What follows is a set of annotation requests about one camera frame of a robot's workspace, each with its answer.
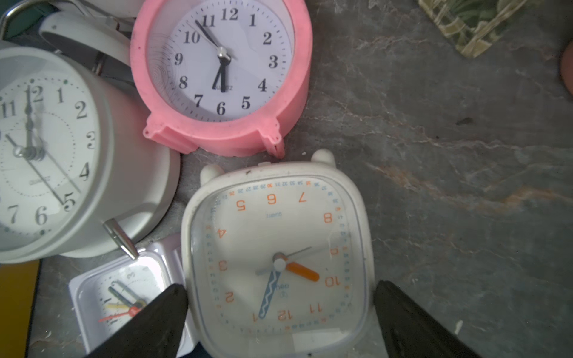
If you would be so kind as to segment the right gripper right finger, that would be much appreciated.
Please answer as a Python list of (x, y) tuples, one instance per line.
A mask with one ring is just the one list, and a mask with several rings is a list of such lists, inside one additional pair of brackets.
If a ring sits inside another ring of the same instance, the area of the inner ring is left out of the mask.
[(374, 306), (389, 357), (479, 358), (388, 280), (378, 282)]

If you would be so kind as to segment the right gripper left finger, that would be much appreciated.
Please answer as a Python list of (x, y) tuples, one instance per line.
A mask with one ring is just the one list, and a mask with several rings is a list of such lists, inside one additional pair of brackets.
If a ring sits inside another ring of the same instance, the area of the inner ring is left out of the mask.
[(89, 357), (176, 357), (188, 312), (180, 283), (166, 288)]

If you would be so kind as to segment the white square clock orange numerals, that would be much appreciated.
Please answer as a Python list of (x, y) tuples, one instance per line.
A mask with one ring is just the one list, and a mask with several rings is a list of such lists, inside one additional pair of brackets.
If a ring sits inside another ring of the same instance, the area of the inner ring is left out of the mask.
[(304, 162), (204, 167), (181, 257), (212, 357), (345, 357), (373, 313), (366, 206), (326, 149)]

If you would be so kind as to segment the cream canvas tote bag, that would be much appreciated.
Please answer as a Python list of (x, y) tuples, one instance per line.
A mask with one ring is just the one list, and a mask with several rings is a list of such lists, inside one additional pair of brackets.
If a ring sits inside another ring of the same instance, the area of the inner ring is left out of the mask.
[(418, 1), (442, 35), (468, 59), (486, 52), (537, 4), (527, 0)]

